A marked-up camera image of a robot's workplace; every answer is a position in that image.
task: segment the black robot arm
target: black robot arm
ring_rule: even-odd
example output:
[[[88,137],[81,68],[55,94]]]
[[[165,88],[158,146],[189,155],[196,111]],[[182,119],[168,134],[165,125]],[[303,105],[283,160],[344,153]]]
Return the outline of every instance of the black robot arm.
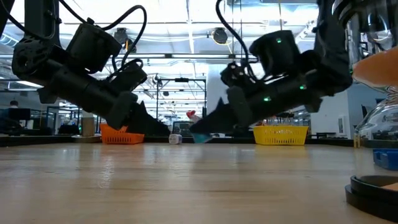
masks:
[[[121,18],[108,27],[101,28],[90,18],[80,24],[66,50],[60,47],[57,0],[37,0],[40,11],[35,22],[28,22],[31,11],[25,13],[24,38],[15,46],[12,71],[21,80],[42,85],[39,89],[42,103],[54,103],[63,98],[83,110],[106,119],[114,129],[127,126],[127,132],[144,134],[169,134],[166,125],[147,114],[145,105],[137,103],[138,97],[132,91],[147,79],[139,59],[126,62],[127,52],[121,68],[105,80],[92,76],[102,71],[110,57],[114,59],[121,50],[121,44],[105,30],[117,25],[136,9],[144,12],[144,26],[133,45],[139,40],[146,24],[146,11],[142,6],[134,6]]]
[[[219,12],[217,0],[216,11]],[[263,35],[253,42],[249,51],[265,71],[255,77],[248,62],[248,50],[240,65],[230,63],[221,72],[228,85],[228,103],[219,101],[216,109],[191,127],[193,133],[231,133],[261,119],[304,105],[308,112],[317,112],[322,97],[333,96],[351,86],[348,53],[345,50],[345,24],[332,15],[333,0],[318,0],[319,18],[315,50],[300,53],[293,33],[280,30]],[[218,17],[237,38],[240,36]]]

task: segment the desk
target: desk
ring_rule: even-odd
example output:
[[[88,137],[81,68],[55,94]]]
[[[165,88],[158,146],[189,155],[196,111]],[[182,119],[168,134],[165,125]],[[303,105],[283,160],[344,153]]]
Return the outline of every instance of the desk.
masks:
[[[320,138],[332,138],[336,136],[336,133],[316,133],[316,134],[311,134],[311,137],[315,136],[317,139]]]
[[[73,142],[71,136],[0,136],[0,147]]]
[[[389,223],[349,206],[370,150],[48,144],[0,150],[0,223]]]

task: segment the wall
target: wall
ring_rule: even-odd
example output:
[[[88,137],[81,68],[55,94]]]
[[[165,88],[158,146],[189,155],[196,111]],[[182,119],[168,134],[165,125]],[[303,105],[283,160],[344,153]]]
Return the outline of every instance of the wall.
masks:
[[[344,126],[346,133],[339,136],[350,137],[351,130],[348,118],[348,95],[347,91],[337,93],[334,97],[323,97],[319,112],[311,114],[311,132],[316,133],[338,133],[338,119],[345,117]]]
[[[367,108],[374,108],[376,106],[377,98],[386,98],[385,93],[373,90],[372,88],[357,84],[347,89],[348,92],[348,109],[349,109],[349,123],[351,129],[351,137],[354,134],[354,125],[358,125],[363,120],[363,113],[361,105]]]
[[[346,133],[340,136],[352,139],[354,125],[358,125],[363,120],[361,105],[373,108],[376,106],[377,98],[385,97],[387,97],[386,94],[363,84],[354,84],[334,97],[324,97],[319,112],[311,114],[311,132],[312,134],[338,133],[338,119],[344,117]]]
[[[45,111],[47,106],[58,106],[57,103],[56,105],[41,104],[37,92],[28,91],[25,93],[27,93],[27,96],[21,96],[20,93],[0,93],[0,109],[8,108],[9,103],[12,100],[18,101],[19,108],[30,108]]]

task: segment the person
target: person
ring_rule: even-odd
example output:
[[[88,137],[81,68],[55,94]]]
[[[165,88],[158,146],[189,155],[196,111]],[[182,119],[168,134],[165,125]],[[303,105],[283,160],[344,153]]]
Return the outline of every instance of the person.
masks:
[[[10,101],[10,108],[18,108],[18,101],[12,100]]]

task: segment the plastic basket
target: plastic basket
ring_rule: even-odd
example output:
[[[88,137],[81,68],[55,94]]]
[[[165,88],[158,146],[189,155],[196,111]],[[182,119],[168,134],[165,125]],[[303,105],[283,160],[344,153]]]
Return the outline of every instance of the plastic basket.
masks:
[[[109,127],[107,124],[101,124],[102,143],[105,144],[138,144],[144,141],[143,134],[126,133],[123,127],[119,131]]]
[[[303,146],[308,126],[256,126],[253,130],[257,144]]]

